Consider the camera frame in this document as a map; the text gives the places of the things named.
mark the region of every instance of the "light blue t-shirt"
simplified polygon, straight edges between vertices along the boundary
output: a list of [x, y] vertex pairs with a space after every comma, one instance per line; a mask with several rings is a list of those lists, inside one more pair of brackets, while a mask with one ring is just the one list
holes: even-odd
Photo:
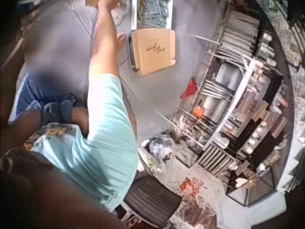
[[90, 79], [88, 111], [87, 139], [77, 125], [70, 124], [59, 134], [44, 134], [31, 150], [43, 154], [113, 211], [130, 188], [138, 163], [136, 140], [117, 77], [103, 74]]

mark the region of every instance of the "person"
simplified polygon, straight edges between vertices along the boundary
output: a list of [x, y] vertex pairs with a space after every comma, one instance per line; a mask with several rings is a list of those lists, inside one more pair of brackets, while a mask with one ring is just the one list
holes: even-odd
[[[49, 124], [31, 149], [15, 147], [0, 159], [1, 205], [5, 215], [19, 216], [16, 222], [23, 227], [124, 228], [109, 212], [131, 186], [138, 155], [118, 78], [117, 32], [111, 16], [117, 3], [98, 3], [89, 65], [87, 138], [78, 125]], [[13, 125], [1, 130], [1, 142], [20, 145], [39, 129], [44, 111], [22, 112]], [[71, 116], [74, 123], [82, 123], [86, 111], [75, 107]]]

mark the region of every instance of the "cardboard box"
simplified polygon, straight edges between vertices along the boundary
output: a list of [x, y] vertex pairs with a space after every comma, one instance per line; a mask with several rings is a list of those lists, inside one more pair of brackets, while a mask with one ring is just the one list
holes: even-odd
[[175, 31], [147, 28], [132, 32], [135, 67], [146, 75], [172, 66], [175, 60]]
[[99, 0], [86, 0], [86, 6], [97, 6]]

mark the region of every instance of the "red item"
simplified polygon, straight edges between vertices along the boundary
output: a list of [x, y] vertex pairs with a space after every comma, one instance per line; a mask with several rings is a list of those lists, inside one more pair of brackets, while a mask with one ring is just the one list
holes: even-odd
[[198, 106], [198, 107], [196, 107], [196, 108], [193, 110], [193, 115], [194, 115], [196, 118], [202, 118], [204, 112], [205, 112], [205, 109]]
[[195, 92], [197, 91], [197, 83], [195, 78], [192, 78], [189, 82], [189, 84], [187, 85], [187, 89], [185, 90], [185, 92], [180, 96], [181, 99], [187, 98], [193, 94], [195, 94]]

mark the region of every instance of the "black chair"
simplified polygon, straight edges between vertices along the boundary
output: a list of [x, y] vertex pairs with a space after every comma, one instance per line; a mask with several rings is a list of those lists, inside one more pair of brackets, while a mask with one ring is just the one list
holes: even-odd
[[127, 211], [121, 221], [125, 222], [131, 215], [136, 215], [147, 224], [162, 228], [178, 209], [182, 197], [153, 177], [141, 157], [140, 161], [145, 171], [136, 175], [121, 204]]

